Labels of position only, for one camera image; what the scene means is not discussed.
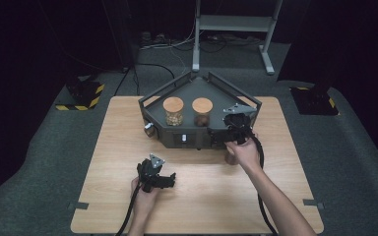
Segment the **wooden table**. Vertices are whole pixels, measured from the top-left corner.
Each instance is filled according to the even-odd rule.
[[[161,190],[146,233],[269,233],[256,190],[239,165],[226,164],[225,150],[165,148],[148,138],[139,98],[111,98],[79,198],[89,207],[76,208],[72,231],[116,233],[130,204],[137,164],[153,153],[166,161],[160,175],[176,172],[176,183]],[[303,203],[313,196],[281,106],[274,97],[257,98],[263,104],[254,130],[264,148],[265,172],[321,233],[324,225],[318,208]]]

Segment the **metal shelf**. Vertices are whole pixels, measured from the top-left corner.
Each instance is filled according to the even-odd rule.
[[[264,45],[259,47],[268,75],[273,75],[272,62],[269,58],[268,49],[272,39],[273,31],[278,21],[279,11],[283,0],[276,0],[275,11],[271,17],[243,17],[243,16],[212,16],[201,15],[201,0],[196,1],[195,20],[195,45],[193,48],[192,71],[198,72],[199,65],[199,34],[200,30],[229,30],[229,31],[262,31],[266,32]]]
[[[200,16],[200,30],[269,31],[271,17]]]

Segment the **dark gray device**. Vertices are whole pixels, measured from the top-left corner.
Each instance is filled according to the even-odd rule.
[[[177,96],[184,102],[183,123],[168,126],[165,122],[163,102],[171,96]],[[254,106],[238,98],[244,96]],[[213,103],[208,127],[198,127],[194,123],[195,112],[192,102],[205,97]],[[187,73],[163,85],[152,93],[139,99],[144,119],[144,130],[149,137],[159,139],[166,148],[225,148],[224,135],[228,126],[223,122],[228,114],[243,113],[254,126],[262,102],[235,85],[209,73],[207,77],[192,77]]]

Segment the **forearm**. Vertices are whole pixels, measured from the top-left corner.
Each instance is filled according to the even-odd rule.
[[[133,215],[133,220],[131,222],[130,230],[128,231],[128,236],[143,236],[146,230],[146,225],[149,218],[148,216],[137,216]]]
[[[245,168],[281,235],[316,235],[290,199],[260,168]]]

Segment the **glass jar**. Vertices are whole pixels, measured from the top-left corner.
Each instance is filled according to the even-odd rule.
[[[199,97],[192,102],[192,108],[195,111],[194,124],[200,127],[209,126],[213,103],[205,97]]]
[[[169,126],[179,126],[183,123],[183,100],[171,96],[164,100],[165,123]]]

